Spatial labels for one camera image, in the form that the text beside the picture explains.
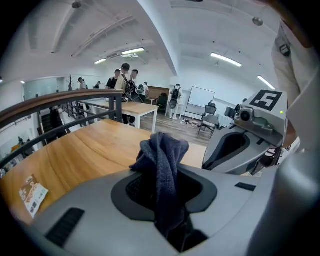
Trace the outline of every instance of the whiteboard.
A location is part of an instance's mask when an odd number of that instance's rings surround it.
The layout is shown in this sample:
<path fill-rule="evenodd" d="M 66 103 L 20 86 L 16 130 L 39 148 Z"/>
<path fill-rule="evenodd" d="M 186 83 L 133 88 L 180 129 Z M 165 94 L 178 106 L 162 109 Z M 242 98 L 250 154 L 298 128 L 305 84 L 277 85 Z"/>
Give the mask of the whiteboard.
<path fill-rule="evenodd" d="M 215 93 L 213 91 L 192 87 L 188 104 L 204 108 L 214 100 L 214 97 Z"/>

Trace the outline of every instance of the wooden tabletop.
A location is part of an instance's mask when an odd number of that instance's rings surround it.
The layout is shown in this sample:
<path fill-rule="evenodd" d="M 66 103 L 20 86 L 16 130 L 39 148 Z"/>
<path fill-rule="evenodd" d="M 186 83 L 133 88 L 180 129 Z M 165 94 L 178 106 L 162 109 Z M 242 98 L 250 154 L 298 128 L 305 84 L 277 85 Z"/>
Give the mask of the wooden tabletop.
<path fill-rule="evenodd" d="M 93 103 L 96 105 L 100 105 L 102 107 L 109 107 L 109 102 L 105 100 L 95 100 L 95 101 L 87 101 L 88 103 Z M 139 102 L 123 102 L 122 103 L 122 111 L 123 112 L 130 112 L 137 115 L 142 115 L 145 113 L 150 113 L 156 109 L 158 109 L 159 106 L 156 105 L 150 105 L 150 104 L 144 104 Z"/>
<path fill-rule="evenodd" d="M 79 184 L 127 170 L 136 162 L 140 142 L 150 136 L 149 131 L 116 121 L 99 121 L 50 143 L 23 160 L 0 180 L 0 191 L 14 216 L 29 224 L 32 218 L 20 198 L 19 189 L 31 174 L 49 190 L 39 209 L 43 212 Z M 181 163 L 201 168 L 205 150 L 204 146 L 190 144 Z"/>

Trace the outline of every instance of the cap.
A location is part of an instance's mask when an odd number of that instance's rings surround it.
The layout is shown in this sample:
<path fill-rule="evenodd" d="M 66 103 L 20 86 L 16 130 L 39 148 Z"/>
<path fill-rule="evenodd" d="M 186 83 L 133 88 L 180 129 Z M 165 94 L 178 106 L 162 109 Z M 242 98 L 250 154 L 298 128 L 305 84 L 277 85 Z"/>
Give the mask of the cap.
<path fill-rule="evenodd" d="M 122 64 L 121 68 L 124 70 L 130 70 L 130 65 L 128 63 L 124 63 Z"/>

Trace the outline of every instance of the wooden floor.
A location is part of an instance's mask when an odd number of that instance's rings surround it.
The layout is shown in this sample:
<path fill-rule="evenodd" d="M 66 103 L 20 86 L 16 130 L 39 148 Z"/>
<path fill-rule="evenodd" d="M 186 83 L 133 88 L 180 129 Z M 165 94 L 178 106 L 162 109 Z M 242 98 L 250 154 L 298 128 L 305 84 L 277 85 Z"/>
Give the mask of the wooden floor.
<path fill-rule="evenodd" d="M 140 128 L 151 131 L 154 114 L 150 113 L 141 117 Z M 211 131 L 206 128 L 201 129 L 198 135 L 198 125 L 186 124 L 183 117 L 177 120 L 165 116 L 164 112 L 158 112 L 156 118 L 155 132 L 170 133 L 175 139 L 186 140 L 187 142 L 207 147 L 210 140 Z"/>

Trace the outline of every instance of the paper label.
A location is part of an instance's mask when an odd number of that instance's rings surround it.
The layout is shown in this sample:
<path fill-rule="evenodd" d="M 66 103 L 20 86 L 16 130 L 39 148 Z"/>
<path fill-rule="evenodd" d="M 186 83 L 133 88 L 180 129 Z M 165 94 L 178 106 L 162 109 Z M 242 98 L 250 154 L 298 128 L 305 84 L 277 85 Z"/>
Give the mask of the paper label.
<path fill-rule="evenodd" d="M 32 218 L 35 217 L 47 193 L 48 190 L 37 181 L 33 174 L 26 179 L 23 187 L 20 188 L 19 194 Z"/>

